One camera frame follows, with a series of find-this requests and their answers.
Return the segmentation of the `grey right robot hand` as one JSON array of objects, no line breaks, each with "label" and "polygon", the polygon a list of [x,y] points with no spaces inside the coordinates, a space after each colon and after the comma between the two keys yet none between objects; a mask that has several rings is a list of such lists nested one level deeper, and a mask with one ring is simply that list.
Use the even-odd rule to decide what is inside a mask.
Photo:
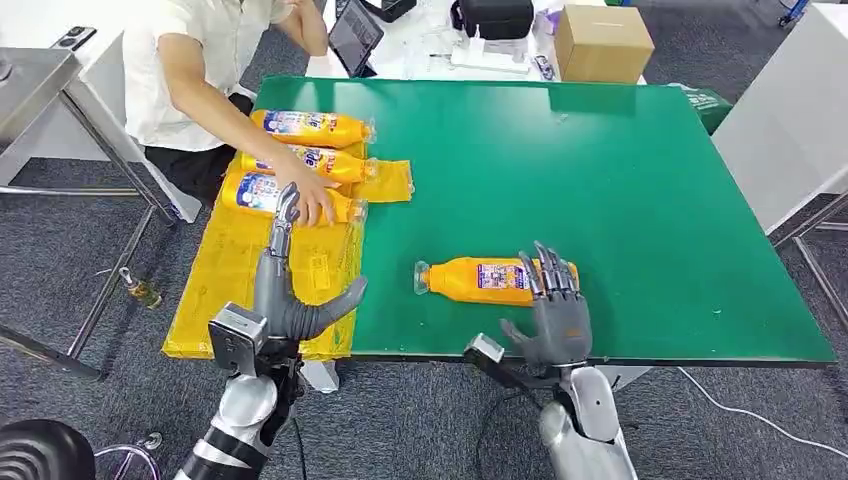
[{"label": "grey right robot hand", "polygon": [[499,321],[501,331],[530,364],[582,364],[592,348],[587,300],[568,262],[539,241],[534,248],[536,261],[523,251],[518,256],[528,275],[535,334],[523,334],[507,319]]}]

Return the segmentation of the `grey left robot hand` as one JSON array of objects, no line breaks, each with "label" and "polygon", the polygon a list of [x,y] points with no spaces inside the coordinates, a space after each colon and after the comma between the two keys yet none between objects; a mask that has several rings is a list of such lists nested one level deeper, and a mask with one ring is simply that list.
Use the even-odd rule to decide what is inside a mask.
[{"label": "grey left robot hand", "polygon": [[311,340],[353,312],[362,302],[368,285],[360,275],[335,298],[308,305],[293,289],[289,265],[292,230],[300,211],[300,193],[294,182],[281,191],[271,223],[269,244],[259,256],[254,277],[253,311],[268,321],[268,332],[291,341]]}]

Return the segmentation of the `person's right hand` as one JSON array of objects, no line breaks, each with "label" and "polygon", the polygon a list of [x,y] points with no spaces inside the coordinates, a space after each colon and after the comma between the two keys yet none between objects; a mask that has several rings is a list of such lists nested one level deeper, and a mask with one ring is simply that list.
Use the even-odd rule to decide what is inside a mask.
[{"label": "person's right hand", "polygon": [[297,158],[273,160],[272,165],[281,187],[294,183],[299,191],[297,208],[300,225],[316,226],[320,221],[329,225],[335,223],[334,203],[328,193],[328,188],[334,183],[316,174]]}]

